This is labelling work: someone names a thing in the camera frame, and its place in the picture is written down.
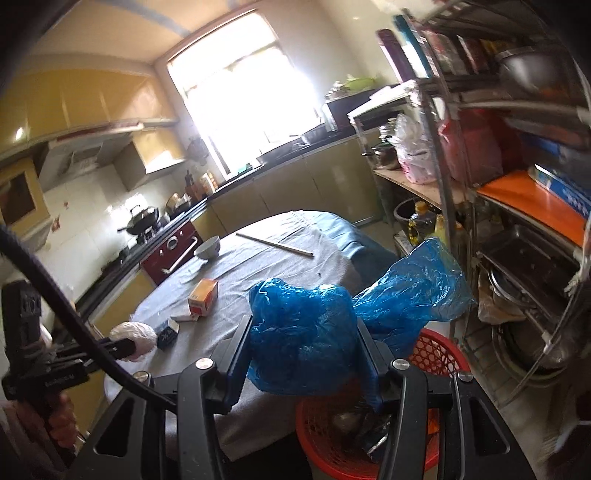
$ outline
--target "lower cabinet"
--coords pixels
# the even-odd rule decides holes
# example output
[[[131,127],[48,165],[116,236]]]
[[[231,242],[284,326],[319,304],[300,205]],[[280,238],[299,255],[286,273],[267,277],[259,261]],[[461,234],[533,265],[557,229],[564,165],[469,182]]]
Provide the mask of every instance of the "lower cabinet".
[[[92,323],[107,336],[111,329],[122,322],[129,320],[138,305],[150,293],[154,291],[154,283],[143,271],[139,271],[128,280],[119,293],[115,293],[115,299]],[[103,402],[103,382],[105,374],[98,371],[90,375],[90,380],[67,390],[74,404],[74,412],[78,420],[78,427],[82,433],[90,430],[97,414],[100,414],[100,406]]]
[[[326,210],[351,223],[382,216],[372,172],[356,138],[304,155]]]
[[[227,233],[271,216],[252,180],[212,200],[212,209]]]
[[[327,208],[303,157],[262,173],[254,183],[271,215],[292,210],[324,211]]]
[[[203,241],[213,236],[223,238],[227,235],[220,219],[211,207],[207,207],[205,210],[196,214],[191,218],[191,223]]]

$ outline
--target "yellow cabinet door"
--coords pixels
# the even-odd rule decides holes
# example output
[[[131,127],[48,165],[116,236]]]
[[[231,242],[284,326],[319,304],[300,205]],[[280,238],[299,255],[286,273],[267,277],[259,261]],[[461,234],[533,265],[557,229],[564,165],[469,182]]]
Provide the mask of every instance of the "yellow cabinet door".
[[[382,216],[373,174],[356,138],[304,158],[329,212],[352,223]]]
[[[170,154],[170,160],[178,160],[187,156],[172,128],[161,127],[154,130],[135,132],[133,138],[135,149],[138,151],[147,171],[150,171],[149,164],[159,159],[164,152]]]
[[[252,180],[214,199],[212,208],[227,233],[270,216]]]
[[[143,98],[143,75],[127,75],[116,72],[97,72],[105,105],[112,122],[139,118],[138,97]]]
[[[303,158],[261,174],[254,183],[272,215],[291,210],[326,210]]]
[[[143,270],[140,270],[92,323],[103,335],[108,335],[115,325],[127,322],[138,305],[153,291],[154,283]],[[99,412],[104,398],[104,380],[104,372],[98,371],[90,376],[88,382],[67,390],[74,404],[78,427],[83,433],[90,430]]]
[[[204,211],[191,218],[191,223],[204,241],[216,235],[220,238],[226,236],[226,230],[211,207],[205,208]]]
[[[10,150],[28,140],[27,97],[17,77],[0,95],[0,151]]]
[[[71,128],[109,122],[102,81],[96,70],[63,70],[61,86]]]
[[[93,321],[94,326],[108,336],[115,325],[129,321],[129,316],[154,289],[154,282],[146,272],[140,270],[102,315]]]
[[[157,80],[143,75],[98,72],[111,121],[172,119],[172,107]]]
[[[60,72],[25,75],[18,78],[27,97],[27,122],[30,138],[45,137],[70,126],[62,95]]]

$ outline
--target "black cable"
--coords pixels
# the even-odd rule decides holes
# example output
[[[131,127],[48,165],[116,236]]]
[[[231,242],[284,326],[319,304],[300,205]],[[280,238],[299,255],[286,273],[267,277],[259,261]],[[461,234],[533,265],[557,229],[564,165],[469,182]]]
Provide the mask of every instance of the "black cable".
[[[5,225],[0,225],[0,252],[28,278],[76,342],[107,375],[133,395],[176,413],[175,402],[137,381],[97,343],[42,263]]]

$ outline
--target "white bowl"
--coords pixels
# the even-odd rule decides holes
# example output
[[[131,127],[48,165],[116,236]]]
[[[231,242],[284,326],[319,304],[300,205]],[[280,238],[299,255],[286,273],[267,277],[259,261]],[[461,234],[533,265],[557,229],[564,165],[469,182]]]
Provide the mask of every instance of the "white bowl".
[[[205,240],[201,245],[199,245],[193,255],[203,258],[204,260],[209,260],[211,258],[216,258],[220,254],[220,238],[218,236],[213,236],[208,240]]]

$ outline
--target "small box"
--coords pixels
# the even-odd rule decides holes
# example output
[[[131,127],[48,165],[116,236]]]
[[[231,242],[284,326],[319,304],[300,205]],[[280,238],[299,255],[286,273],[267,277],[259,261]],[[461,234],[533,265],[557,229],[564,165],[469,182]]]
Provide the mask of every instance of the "small box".
[[[178,323],[173,319],[165,320],[158,325],[154,329],[156,335],[158,335],[156,346],[164,350],[168,345],[173,343],[178,337],[178,327]]]
[[[217,298],[217,280],[203,278],[189,295],[189,310],[193,315],[206,316]]]

